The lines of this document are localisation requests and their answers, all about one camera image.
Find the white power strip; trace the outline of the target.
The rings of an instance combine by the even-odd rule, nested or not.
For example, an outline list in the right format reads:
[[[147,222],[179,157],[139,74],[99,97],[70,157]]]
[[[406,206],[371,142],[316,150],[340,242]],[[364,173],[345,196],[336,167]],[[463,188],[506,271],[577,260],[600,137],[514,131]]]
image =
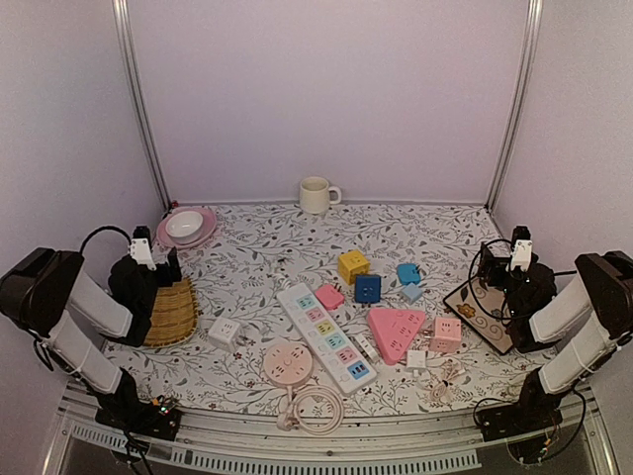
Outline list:
[[[377,379],[376,369],[305,283],[282,290],[277,300],[343,395],[353,395]]]

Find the light blue charger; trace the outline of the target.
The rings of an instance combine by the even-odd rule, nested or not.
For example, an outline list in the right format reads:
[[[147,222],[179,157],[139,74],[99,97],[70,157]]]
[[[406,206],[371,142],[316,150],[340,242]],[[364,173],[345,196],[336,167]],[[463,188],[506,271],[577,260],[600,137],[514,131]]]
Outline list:
[[[414,283],[407,284],[401,291],[401,298],[407,302],[408,304],[413,304],[417,300],[421,298],[423,295],[423,290],[421,287]]]

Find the dark blue plug adapter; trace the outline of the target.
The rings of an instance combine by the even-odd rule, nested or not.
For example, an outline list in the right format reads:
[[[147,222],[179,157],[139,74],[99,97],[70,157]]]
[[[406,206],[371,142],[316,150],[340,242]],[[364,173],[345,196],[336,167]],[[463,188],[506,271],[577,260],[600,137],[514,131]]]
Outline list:
[[[360,304],[376,304],[381,300],[382,277],[359,274],[355,278],[354,300]]]

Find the white charger plug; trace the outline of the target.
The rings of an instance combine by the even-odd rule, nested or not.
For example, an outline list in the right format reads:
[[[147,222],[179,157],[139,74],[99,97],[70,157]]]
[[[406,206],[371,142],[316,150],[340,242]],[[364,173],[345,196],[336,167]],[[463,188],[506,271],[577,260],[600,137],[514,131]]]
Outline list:
[[[352,339],[368,361],[371,363],[377,363],[380,361],[380,353],[367,337],[363,334],[356,334],[352,337]]]

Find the pink round socket base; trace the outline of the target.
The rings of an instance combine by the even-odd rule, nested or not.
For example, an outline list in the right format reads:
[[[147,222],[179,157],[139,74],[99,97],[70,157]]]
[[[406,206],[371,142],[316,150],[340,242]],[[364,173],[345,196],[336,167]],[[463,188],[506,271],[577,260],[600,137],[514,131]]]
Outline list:
[[[305,345],[281,342],[266,351],[263,358],[263,370],[273,385],[297,387],[304,385],[311,378],[314,360]]]

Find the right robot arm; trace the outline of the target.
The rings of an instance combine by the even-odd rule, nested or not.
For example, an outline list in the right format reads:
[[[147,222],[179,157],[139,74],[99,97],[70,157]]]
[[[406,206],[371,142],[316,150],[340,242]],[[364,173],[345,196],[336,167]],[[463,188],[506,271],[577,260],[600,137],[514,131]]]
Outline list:
[[[501,307],[489,317],[501,322],[514,349],[529,353],[556,347],[556,356],[524,380],[511,411],[518,430],[532,431],[561,397],[594,373],[632,337],[632,259],[621,250],[583,253],[557,286],[560,273],[538,260],[529,239],[509,243],[497,256],[481,244],[469,273],[484,287],[501,291]]]

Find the white tiger cube socket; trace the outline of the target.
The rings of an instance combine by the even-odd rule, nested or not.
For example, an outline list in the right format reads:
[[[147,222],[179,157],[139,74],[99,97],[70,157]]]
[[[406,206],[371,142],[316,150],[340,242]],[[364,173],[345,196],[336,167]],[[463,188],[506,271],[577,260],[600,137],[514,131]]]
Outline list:
[[[229,353],[235,353],[247,341],[242,325],[223,317],[216,318],[208,330],[208,337],[213,346]]]

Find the yellow cube socket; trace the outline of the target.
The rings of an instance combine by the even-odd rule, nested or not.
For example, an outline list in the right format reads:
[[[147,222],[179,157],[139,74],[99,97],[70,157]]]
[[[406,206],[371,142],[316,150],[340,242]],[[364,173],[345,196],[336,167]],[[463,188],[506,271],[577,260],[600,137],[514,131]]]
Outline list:
[[[358,249],[350,250],[338,256],[338,273],[347,285],[353,285],[358,275],[369,273],[370,262]]]

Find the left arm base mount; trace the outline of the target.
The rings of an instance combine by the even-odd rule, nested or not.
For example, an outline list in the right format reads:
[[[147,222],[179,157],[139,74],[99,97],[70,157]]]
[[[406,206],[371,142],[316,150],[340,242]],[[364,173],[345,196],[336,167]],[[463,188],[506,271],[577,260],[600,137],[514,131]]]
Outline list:
[[[125,433],[140,434],[174,441],[180,428],[182,412],[173,397],[159,395],[142,401],[137,393],[136,380],[125,369],[113,393],[92,390],[99,403],[95,421],[118,428]]]

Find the pink plug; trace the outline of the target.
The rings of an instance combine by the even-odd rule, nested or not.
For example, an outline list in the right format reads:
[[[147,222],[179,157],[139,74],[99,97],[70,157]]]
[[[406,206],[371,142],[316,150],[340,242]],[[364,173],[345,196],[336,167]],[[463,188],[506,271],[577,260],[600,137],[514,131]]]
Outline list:
[[[324,284],[315,290],[315,296],[328,311],[334,311],[343,305],[345,298],[338,286]]]

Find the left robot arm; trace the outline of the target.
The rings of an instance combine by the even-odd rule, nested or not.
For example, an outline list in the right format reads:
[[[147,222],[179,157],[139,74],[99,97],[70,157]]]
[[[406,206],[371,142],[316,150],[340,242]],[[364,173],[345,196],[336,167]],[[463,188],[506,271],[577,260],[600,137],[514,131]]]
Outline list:
[[[151,328],[158,289],[182,280],[176,249],[158,264],[126,255],[104,290],[85,270],[78,251],[39,247],[1,277],[1,314],[60,358],[99,394],[115,394],[124,371],[113,364],[72,318],[83,316],[104,337],[142,346]]]

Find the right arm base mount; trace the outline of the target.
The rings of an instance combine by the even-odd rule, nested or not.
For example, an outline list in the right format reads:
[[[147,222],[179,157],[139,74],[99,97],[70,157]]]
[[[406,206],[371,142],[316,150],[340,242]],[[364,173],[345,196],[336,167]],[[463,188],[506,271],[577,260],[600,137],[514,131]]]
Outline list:
[[[484,441],[498,440],[553,428],[563,421],[560,403],[563,397],[546,393],[537,370],[528,374],[516,402],[474,410],[475,425]]]

